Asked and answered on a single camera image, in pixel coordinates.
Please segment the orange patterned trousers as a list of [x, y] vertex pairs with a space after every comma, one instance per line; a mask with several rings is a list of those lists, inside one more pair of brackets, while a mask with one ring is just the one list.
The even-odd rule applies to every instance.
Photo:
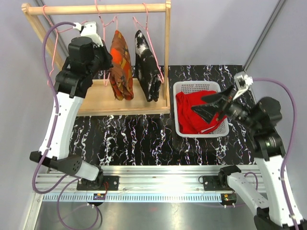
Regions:
[[110, 54], [113, 67], [110, 69], [109, 81], [117, 100], [131, 101], [134, 98], [133, 76], [129, 48], [119, 30], [112, 39]]

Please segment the red trousers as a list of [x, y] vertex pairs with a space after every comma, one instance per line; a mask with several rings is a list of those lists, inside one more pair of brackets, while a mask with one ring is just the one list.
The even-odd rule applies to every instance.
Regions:
[[183, 92], [176, 94], [179, 130], [182, 134], [209, 134], [222, 123], [222, 121], [207, 123], [191, 110], [191, 107], [194, 105], [205, 104], [201, 100], [203, 96], [214, 93], [216, 92], [203, 90], [188, 94]]

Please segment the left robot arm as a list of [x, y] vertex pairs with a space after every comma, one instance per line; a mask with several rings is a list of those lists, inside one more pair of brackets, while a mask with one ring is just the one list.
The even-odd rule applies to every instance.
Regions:
[[79, 36], [68, 45], [69, 56], [56, 75], [52, 115], [45, 140], [29, 159], [64, 174], [83, 179], [93, 190], [104, 185], [103, 170], [69, 151], [70, 135], [77, 113], [100, 71], [110, 69], [112, 56], [98, 35]]

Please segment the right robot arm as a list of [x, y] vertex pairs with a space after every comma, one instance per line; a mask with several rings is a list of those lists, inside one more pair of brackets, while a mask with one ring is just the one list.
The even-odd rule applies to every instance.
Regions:
[[257, 229], [305, 230], [307, 221], [298, 210], [292, 193], [285, 194], [290, 186], [284, 164], [286, 152], [275, 129], [282, 119], [280, 103], [271, 97], [263, 97], [249, 109], [236, 102], [235, 96], [234, 88], [229, 87], [223, 92], [203, 96], [203, 104], [191, 109], [207, 122], [227, 116], [249, 131], [254, 160], [267, 196], [262, 196], [235, 165], [220, 169], [219, 187], [232, 189], [240, 196], [252, 212]]

